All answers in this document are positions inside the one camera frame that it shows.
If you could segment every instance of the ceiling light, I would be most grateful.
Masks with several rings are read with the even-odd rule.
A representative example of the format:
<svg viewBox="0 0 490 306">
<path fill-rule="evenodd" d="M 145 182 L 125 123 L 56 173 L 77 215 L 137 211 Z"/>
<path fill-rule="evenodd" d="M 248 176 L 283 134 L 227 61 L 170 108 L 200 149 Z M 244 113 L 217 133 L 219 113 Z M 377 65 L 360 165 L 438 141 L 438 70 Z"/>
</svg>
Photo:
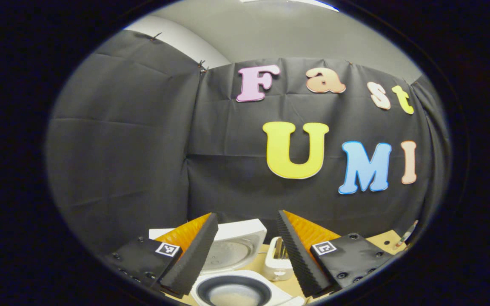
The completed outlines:
<svg viewBox="0 0 490 306">
<path fill-rule="evenodd" d="M 263 1 L 263 0 L 240 0 L 240 1 L 245 3 L 245 2 L 253 2 L 253 1 Z M 334 8 L 333 6 L 330 6 L 328 4 L 325 4 L 323 2 L 319 2 L 316 0 L 284 0 L 284 1 L 286 1 L 286 2 L 292 1 L 292 2 L 301 2 L 301 3 L 306 3 L 306 4 L 312 4 L 314 6 L 320 6 L 321 8 L 325 8 L 325 9 L 329 9 L 332 11 L 339 12 L 339 10 L 337 8 Z"/>
</svg>

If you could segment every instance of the foam letter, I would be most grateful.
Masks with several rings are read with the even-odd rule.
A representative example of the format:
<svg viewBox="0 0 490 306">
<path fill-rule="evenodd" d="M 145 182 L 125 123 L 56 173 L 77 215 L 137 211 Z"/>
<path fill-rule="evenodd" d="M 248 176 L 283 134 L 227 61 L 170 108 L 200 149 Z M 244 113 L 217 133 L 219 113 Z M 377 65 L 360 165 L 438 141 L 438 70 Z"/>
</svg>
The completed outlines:
<svg viewBox="0 0 490 306">
<path fill-rule="evenodd" d="M 400 106 L 404 110 L 404 112 L 408 114 L 413 114 L 413 107 L 408 104 L 408 98 L 410 97 L 408 93 L 402 90 L 402 87 L 400 85 L 397 85 L 393 87 L 393 93 L 396 93 L 396 96 L 398 97 L 398 101 L 400 102 Z"/>
<path fill-rule="evenodd" d="M 305 75 L 310 77 L 305 84 L 314 93 L 343 93 L 345 85 L 342 84 L 338 74 L 329 68 L 313 68 L 308 70 Z"/>
<path fill-rule="evenodd" d="M 307 179 L 321 170 L 325 159 L 325 134 L 328 126 L 322 123 L 304 124 L 309 134 L 309 159 L 303 164 L 290 161 L 290 134 L 296 130 L 290 122 L 267 122 L 262 127 L 268 134 L 266 160 L 270 170 L 286 179 Z"/>
<path fill-rule="evenodd" d="M 372 191 L 381 191 L 389 187 L 387 175 L 391 146 L 388 143 L 377 144 L 371 161 L 368 160 L 366 149 L 360 142 L 346 142 L 342 145 L 342 149 L 348 155 L 348 165 L 345 182 L 339 188 L 340 194 L 355 193 L 358 190 L 355 184 L 357 176 L 362 191 L 366 191 L 368 186 Z"/>
<path fill-rule="evenodd" d="M 370 93 L 372 93 L 371 98 L 375 105 L 379 108 L 383 108 L 384 110 L 388 110 L 390 108 L 390 101 L 385 95 L 385 89 L 383 86 L 374 82 L 368 82 L 366 86 L 370 90 Z"/>
<path fill-rule="evenodd" d="M 260 72 L 270 72 L 259 77 Z M 237 96 L 237 102 L 260 101 L 266 96 L 265 93 L 259 91 L 259 85 L 264 89 L 272 87 L 272 76 L 278 75 L 281 72 L 278 66 L 259 66 L 251 68 L 241 68 L 239 73 L 243 77 L 241 81 L 241 93 Z"/>
<path fill-rule="evenodd" d="M 402 184 L 411 184 L 417 180 L 415 173 L 415 148 L 416 143 L 413 141 L 405 141 L 400 144 L 404 150 L 405 156 L 405 168 L 404 176 L 402 177 Z"/>
</svg>

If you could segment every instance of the black foam pad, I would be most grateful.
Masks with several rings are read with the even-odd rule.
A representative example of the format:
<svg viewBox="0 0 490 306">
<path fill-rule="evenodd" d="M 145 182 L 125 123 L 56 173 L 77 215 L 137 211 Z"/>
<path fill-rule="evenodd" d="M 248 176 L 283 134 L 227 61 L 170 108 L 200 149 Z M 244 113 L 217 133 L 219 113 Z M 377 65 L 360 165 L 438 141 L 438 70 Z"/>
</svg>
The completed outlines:
<svg viewBox="0 0 490 306">
<path fill-rule="evenodd" d="M 332 291 L 332 283 L 304 248 L 298 234 L 282 210 L 279 211 L 277 218 L 277 229 L 285 243 L 288 258 L 303 294 L 306 297 L 317 298 Z"/>
<path fill-rule="evenodd" d="M 217 231 L 217 216 L 212 213 L 194 240 L 192 240 L 186 252 L 160 281 L 164 292 L 178 298 L 190 293 L 192 285 L 196 282 L 205 264 Z"/>
</svg>

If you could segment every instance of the pink letter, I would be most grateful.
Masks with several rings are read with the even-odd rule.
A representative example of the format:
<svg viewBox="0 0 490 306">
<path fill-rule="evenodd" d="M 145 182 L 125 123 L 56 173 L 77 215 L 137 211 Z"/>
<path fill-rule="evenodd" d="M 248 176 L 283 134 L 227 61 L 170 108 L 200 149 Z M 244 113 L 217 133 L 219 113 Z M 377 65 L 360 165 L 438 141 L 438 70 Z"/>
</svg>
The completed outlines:
<svg viewBox="0 0 490 306">
<path fill-rule="evenodd" d="M 262 77 L 259 77 L 260 72 L 270 72 L 271 74 L 278 75 L 280 69 L 276 65 L 241 68 L 239 73 L 242 75 L 243 81 L 241 81 L 241 93 L 237 96 L 237 102 L 260 101 L 264 99 L 266 94 L 261 93 L 258 86 L 262 85 L 264 89 L 270 89 L 272 87 L 272 76 L 270 74 L 264 74 Z"/>
</svg>

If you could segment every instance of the ceiling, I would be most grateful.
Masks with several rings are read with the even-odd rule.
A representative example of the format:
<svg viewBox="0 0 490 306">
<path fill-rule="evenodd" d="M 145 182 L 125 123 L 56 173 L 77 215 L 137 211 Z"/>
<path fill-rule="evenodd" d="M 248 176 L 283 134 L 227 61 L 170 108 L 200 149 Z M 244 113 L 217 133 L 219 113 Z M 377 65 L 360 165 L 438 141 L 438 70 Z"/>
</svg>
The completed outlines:
<svg viewBox="0 0 490 306">
<path fill-rule="evenodd" d="M 343 12 L 311 4 L 182 0 L 150 15 L 187 28 L 230 62 L 334 58 L 381 70 L 408 83 L 422 74 L 406 54 L 373 29 Z"/>
</svg>

